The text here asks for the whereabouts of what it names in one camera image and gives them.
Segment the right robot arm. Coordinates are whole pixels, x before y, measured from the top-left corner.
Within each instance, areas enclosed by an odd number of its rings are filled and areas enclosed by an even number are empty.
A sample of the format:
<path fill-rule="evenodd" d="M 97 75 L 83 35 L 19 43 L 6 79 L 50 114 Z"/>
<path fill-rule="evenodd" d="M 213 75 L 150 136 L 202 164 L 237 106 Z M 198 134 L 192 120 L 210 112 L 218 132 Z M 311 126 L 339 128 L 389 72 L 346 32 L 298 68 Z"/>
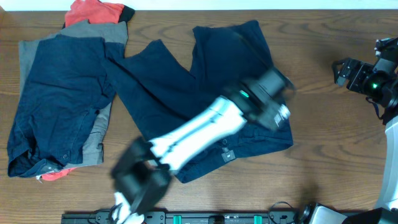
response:
<path fill-rule="evenodd" d="M 335 83 L 366 96 L 385 126 L 387 154 L 376 208 L 343 223 L 397 223 L 397 38 L 377 39 L 376 63 L 353 58 L 332 63 Z"/>

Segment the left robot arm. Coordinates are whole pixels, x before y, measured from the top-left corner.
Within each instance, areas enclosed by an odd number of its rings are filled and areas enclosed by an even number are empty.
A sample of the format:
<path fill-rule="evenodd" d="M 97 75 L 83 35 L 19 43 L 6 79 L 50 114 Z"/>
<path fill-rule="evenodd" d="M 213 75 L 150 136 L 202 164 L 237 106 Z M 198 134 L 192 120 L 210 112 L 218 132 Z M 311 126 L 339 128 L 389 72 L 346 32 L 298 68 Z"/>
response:
<path fill-rule="evenodd" d="M 241 80 L 202 113 L 158 138 L 133 140 L 111 171 L 115 204 L 110 223 L 142 223 L 144 213 L 165 195 L 173 175 L 210 145 L 257 123 L 276 131 L 290 111 L 281 101 L 294 84 L 272 67 L 259 78 Z"/>

